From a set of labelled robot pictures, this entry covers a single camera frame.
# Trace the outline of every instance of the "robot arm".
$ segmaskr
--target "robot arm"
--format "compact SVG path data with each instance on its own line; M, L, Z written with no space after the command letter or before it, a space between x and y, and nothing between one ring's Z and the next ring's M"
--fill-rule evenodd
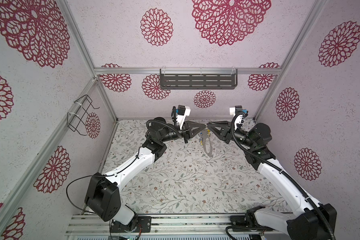
M173 109L175 111L173 124L168 124L160 117L147 121L145 134L147 140L136 154L105 175L96 173L91 177L84 202L102 220L113 219L125 225L128 231L133 230L137 224L137 214L121 204L120 192L123 187L163 155L167 149L164 142L183 138L187 143L188 139L205 128L205 124L185 121L185 117L190 114L189 107L179 105L178 109L175 107Z
M270 128L264 123L256 124L249 132L241 129L248 112L241 106L230 108L230 114L239 116L234 118L234 128L230 122L210 122L208 128L222 141L229 143L235 136L239 144L249 147L247 152L257 155L273 166L260 161L258 157L245 155L248 163L261 175L265 176L274 188L283 196L292 210L291 214L284 214L264 209L262 206L247 210L246 227L270 227L289 235L293 240L326 240L330 238L327 228L318 218L312 204L322 212L332 229L335 228L336 210L330 205L323 205L301 188L307 197L303 196L291 176L284 170L276 157L268 150L266 144L272 139Z

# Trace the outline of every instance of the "metal extrusion bar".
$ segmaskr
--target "metal extrusion bar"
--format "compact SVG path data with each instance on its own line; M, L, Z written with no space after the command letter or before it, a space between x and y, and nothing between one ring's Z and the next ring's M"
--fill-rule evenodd
M96 80L91 79L80 96L89 94L95 84ZM79 109L80 105L74 103L68 112L76 113ZM4 201L3 206L0 208L0 236L10 223L11 218L15 215L21 198L29 189L29 186L33 184L33 181L36 179L43 167L45 167L50 158L51 152L53 152L57 147L59 141L62 139L67 130L67 119L66 116L64 116L58 127L49 137L48 141L41 148L38 155L35 157L33 162L30 164L21 179L17 182L9 196Z
M104 89L104 85L101 83L101 80L99 79L98 75L96 75L96 79L97 79L97 85L99 86L99 89L100 89L101 98L103 99L104 103L106 104L107 110L108 110L109 114L111 115L113 121L117 122L117 116L116 116L115 110L113 109L113 106L110 103L110 100L108 98L106 90Z
M234 74L233 68L99 68L96 74ZM236 68L237 74L279 74L280 68Z
M99 167L97 168L97 171L98 171L98 172L102 172L102 171L103 171L104 164L105 164L105 162L106 162L106 160L107 160L108 152L109 152L110 147L111 147L111 145L112 145L113 138L115 137L115 133L116 133L116 131L117 131L117 126L118 126L118 125L119 125L119 122L114 122L114 123L113 123L112 130L111 130L110 135L109 135L109 137L108 137L106 147L104 148L103 154L102 154L102 156L101 156L100 165L99 165Z
M281 65L280 74L273 79L266 95L261 101L259 108L256 110L254 117L255 121L259 119L259 117L264 112L265 108L268 106L270 101L274 98L278 86L283 81L283 78L287 74L288 70L291 68L294 59L296 58L298 52L303 46L304 41L308 38L308 35L311 32L312 27L316 23L317 19L320 17L320 14L324 9L324 6L327 3L327 1L328 0L315 0L315 2L313 3L308 13L308 16L306 17L302 27L300 28L298 35L296 36L291 48L288 51L287 56L285 57Z
M69 8L69 5L67 3L66 0L56 0L56 3L60 9L60 12L62 13L65 22L67 23L67 26L71 32L71 36L73 38L73 40L75 41L77 48L79 49L79 52L82 56L82 59L84 60L84 63L87 66L88 71L91 73L91 75L94 78L98 78L95 71L94 71L94 65L91 59L91 56L89 55L89 51L84 43L84 40L81 36L81 33L79 31L79 28L76 24L76 21L72 15L72 12ZM115 110L112 107L112 104L110 103L108 96L106 95L105 91L104 91L104 87L102 87L102 98L105 99L106 102L106 106L108 108L108 110L111 112L111 116L113 117L113 120L116 122L117 121L117 117L116 117L116 113Z
M189 235L220 234L225 235L225 228L231 226L230 216L243 214L139 214L150 216L151 230L144 235ZM239 234L259 234L262 231L235 232ZM283 234L270 231L269 234ZM109 235L109 222L104 222L97 215L73 215L66 229L66 236Z
M67 26L71 32L71 37L76 42L79 52L81 53L83 60L88 68L88 71L93 75L93 77L96 77L96 74L93 70L94 66L93 66L93 63L91 60L91 56L89 55L89 52L88 52L88 50L85 46L85 43L81 37L79 28L76 25L76 21L73 18L72 12L69 9L67 1L66 0L56 0L56 4L58 5L62 16L64 17L64 20L67 23Z

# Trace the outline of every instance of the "wire rack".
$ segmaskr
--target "wire rack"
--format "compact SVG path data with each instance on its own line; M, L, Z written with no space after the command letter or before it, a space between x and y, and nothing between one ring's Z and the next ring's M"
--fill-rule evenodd
M83 107L83 105L88 102L88 106L85 108ZM84 126L86 126L86 124L83 122L83 117L87 114L89 115L88 113L88 109L89 107L92 107L93 109L99 109L100 107L98 108L95 108L93 105L92 105L92 99L88 96L88 95L83 95L82 97L78 98L76 101L74 101L74 103L76 104L79 104L80 105L80 108L75 112L68 112L67 113L67 127L69 127L69 129L71 129L73 132L78 132L80 135L82 136L87 136L87 134L81 134L79 132L79 130L77 129L80 125L80 123L82 123ZM83 115L80 117L77 113L79 112L80 109L83 109L84 110L84 113ZM72 122L75 120L75 119L78 119L78 123L76 124L76 126L74 126L74 124L72 125Z

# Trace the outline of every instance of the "black cable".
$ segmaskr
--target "black cable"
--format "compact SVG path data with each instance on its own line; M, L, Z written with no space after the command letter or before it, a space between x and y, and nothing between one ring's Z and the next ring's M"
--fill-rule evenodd
M183 136L177 131L177 129L174 128L172 125L169 125L169 124L167 124L167 123L165 123L165 122L162 122L162 121L159 121L159 120L156 120L156 119L148 120L148 121L145 123L145 125L147 126L147 129L149 129L149 124L150 124L151 122L164 125L164 126L168 127L169 129L171 129L172 131L174 131L179 138L182 138L182 137L183 137Z
M111 176L114 176L114 174L108 175L108 176L88 175L88 176L80 177L80 178L78 178L78 179L73 180L72 182L70 182L70 183L67 185L67 188L65 189L65 193L67 194L68 201L69 201L75 208L77 208L77 209L80 209L80 210L82 210L82 211L84 211L84 212L88 212L88 213L90 213L90 214L96 214L95 212L90 212L90 211L87 211L87 210L85 210L85 209L81 209L81 208L79 208L78 206L76 206L75 204L73 204L73 202L71 201L71 199L70 199L69 196L68 196L68 187L69 187L69 185L71 185L73 182L75 182L75 181L77 181L77 180L80 180L80 179L83 179L83 178L86 178L86 177L111 177Z
M245 154L248 154L252 157L254 157L255 159L260 160L262 163L268 164L271 167L273 167L274 169L276 169L277 171L279 171L281 174L283 174L289 181L292 182L292 184L299 190L299 192L301 192L302 196L304 198L306 198L306 200L309 202L309 204L312 206L315 214L317 215L317 217L320 219L320 221L324 224L324 228L326 229L327 233L330 236L331 240L336 240L335 238L335 234L333 233L333 230L331 228L331 225L329 224L328 220L324 217L323 213L320 211L320 209L316 206L316 204L312 201L311 198L309 198L308 194L304 191L304 189L302 189L302 187L285 171L283 171L281 168L279 168L278 166L272 164L271 162L261 158L260 156L248 151L245 147L243 147L239 141L237 140L237 138L235 137L235 120L236 118L238 118L238 116L240 115L245 115L244 112L239 112L237 113L231 122L231 134L232 134L232 139L233 141L236 143L236 145L243 150L243 152Z
M111 222L112 222L112 219L109 221L109 236L110 236L110 239L113 240L112 234L110 233L110 223Z
M139 240L140 239L140 236L141 236L141 232L143 231L143 227L141 226L140 223L138 223L139 227L140 227L140 231L139 231L139 236L136 238L136 240Z
M237 240L234 238L229 232L228 229L243 229L243 230L273 230L270 227L235 227L235 226L228 226L225 228L225 233L232 239Z
M135 159L134 159L128 166L126 166L123 170L121 170L120 172L116 172L116 174L121 173L122 171L124 171L125 169L127 169L129 166L131 166L132 163L134 163L136 159L139 159L140 148L141 148L141 147L139 147L139 150L137 151L137 155L136 155Z

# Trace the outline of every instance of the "black wire holder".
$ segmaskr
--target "black wire holder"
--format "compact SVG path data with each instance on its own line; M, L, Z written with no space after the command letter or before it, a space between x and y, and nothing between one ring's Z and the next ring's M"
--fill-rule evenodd
M83 107L83 104L85 103L85 102L88 102L89 103L89 105L87 106L87 108L84 108ZM98 108L95 108L93 105L92 105L92 99L86 94L86 95L83 95L82 97L80 97L80 98L78 98L76 101L74 101L74 103L77 103L77 104L79 104L80 105L80 108L79 109L77 109L77 111L75 112L75 113L72 113L72 112L68 112L67 113L67 127L69 127L69 129L71 129L73 132L78 132L80 135L82 135L82 136L87 136L87 134L81 134L80 132L79 132L79 130L77 129L77 127L79 126L79 124L82 122L83 124L84 124L84 126L86 126L86 124L83 122L83 117L85 116L85 114L87 114L87 115L89 115L89 113L87 112L87 110L88 110L88 108L91 106L93 109L99 109L100 107L98 107ZM81 116L81 117L79 117L78 115L77 115L77 113L79 112L79 110L80 109L83 109L84 110L84 113L83 113L83 115ZM69 117L71 116L71 114L73 114L74 116L73 116L73 118L71 119L71 121L69 121ZM71 123L73 122L73 120L75 119L75 118L78 118L79 119L79 122L77 123L77 125L76 126L73 126Z

